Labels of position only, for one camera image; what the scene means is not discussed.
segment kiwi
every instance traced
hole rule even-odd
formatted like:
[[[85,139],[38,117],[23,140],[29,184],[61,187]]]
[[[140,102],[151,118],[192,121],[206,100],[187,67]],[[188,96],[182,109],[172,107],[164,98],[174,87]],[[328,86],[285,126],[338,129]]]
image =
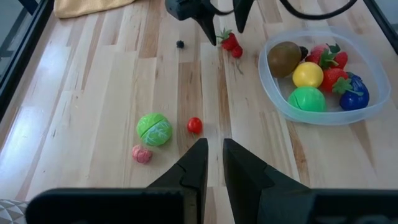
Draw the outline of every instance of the kiwi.
[[[273,77],[284,78],[290,75],[301,61],[300,47],[293,42],[281,42],[268,52],[269,70]]]

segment small black ball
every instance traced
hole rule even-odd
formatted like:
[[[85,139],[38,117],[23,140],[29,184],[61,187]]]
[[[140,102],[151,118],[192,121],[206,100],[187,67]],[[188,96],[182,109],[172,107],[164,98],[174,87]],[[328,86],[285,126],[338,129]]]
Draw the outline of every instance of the small black ball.
[[[179,40],[179,41],[177,41],[177,48],[184,48],[184,41],[182,41],[182,40]]]
[[[300,46],[300,50],[301,50],[301,60],[303,60],[303,59],[305,59],[305,57],[306,57],[307,54],[308,54],[308,49],[306,49],[306,48],[303,47],[303,46]]]

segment yellow ball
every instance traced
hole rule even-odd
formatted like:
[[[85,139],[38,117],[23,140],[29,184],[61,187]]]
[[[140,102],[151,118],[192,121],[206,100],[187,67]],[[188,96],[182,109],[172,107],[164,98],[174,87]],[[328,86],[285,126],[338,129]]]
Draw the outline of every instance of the yellow ball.
[[[323,71],[313,62],[304,62],[293,72],[293,82],[297,87],[312,86],[318,88],[323,81]]]

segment strawberry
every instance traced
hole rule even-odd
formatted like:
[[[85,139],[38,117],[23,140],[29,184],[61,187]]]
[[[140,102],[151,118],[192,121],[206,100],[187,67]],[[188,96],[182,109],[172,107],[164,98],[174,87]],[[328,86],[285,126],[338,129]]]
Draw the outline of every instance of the strawberry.
[[[323,71],[323,81],[319,86],[325,92],[333,92],[333,85],[337,82],[337,80],[343,77],[344,79],[348,78],[348,74],[344,72],[343,69],[340,68],[329,68]]]
[[[330,65],[331,68],[341,68],[344,69],[348,62],[348,55],[346,52],[340,52],[336,54],[336,57],[333,59],[337,65]]]
[[[234,58],[240,58],[242,57],[243,54],[243,49],[241,46],[236,46],[233,50],[232,50],[232,57]]]
[[[313,62],[317,65],[319,65],[319,60],[321,60],[321,54],[318,53],[310,54],[305,58],[306,62]]]
[[[221,32],[220,36],[217,36],[218,38],[221,38],[221,46],[225,50],[233,50],[236,46],[238,46],[238,41],[236,40],[235,34],[232,33],[232,30],[224,30]]]
[[[322,54],[324,49],[329,49],[327,44],[316,45],[311,49],[311,54]]]

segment plastic container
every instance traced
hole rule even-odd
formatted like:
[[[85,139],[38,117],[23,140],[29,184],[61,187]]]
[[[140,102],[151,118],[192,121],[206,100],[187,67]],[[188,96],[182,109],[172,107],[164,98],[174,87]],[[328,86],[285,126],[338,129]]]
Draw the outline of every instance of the plastic container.
[[[337,43],[348,54],[346,72],[359,75],[367,86],[370,94],[369,105],[354,111],[343,111],[336,95],[326,95],[326,112],[302,111],[287,102],[287,98],[296,88],[292,76],[274,78],[268,67],[267,54],[276,44],[283,41],[295,42],[309,50],[317,44]],[[270,38],[259,57],[259,74],[262,85],[275,107],[286,119],[296,122],[342,125],[366,119],[376,114],[389,99],[391,86],[386,73],[376,56],[362,43],[359,37],[348,30],[336,27],[308,27],[300,30],[282,32]]]

